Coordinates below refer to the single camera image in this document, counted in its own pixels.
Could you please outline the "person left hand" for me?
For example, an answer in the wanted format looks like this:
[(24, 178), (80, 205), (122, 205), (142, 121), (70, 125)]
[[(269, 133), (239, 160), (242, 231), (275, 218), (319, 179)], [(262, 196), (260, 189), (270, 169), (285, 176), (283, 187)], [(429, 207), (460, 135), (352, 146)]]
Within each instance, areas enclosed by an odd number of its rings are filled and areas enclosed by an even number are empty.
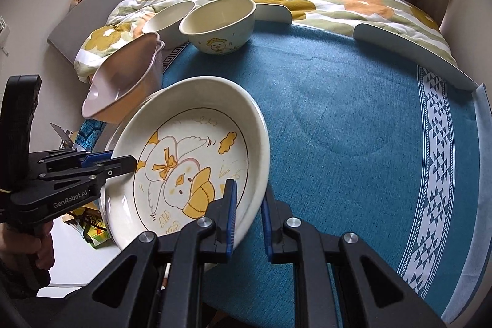
[(54, 246), (51, 230), (54, 222), (49, 221), (42, 226), (40, 237), (19, 233), (1, 224), (1, 261), (11, 270), (16, 270), (17, 255), (36, 255), (36, 266), (49, 271), (55, 262)]

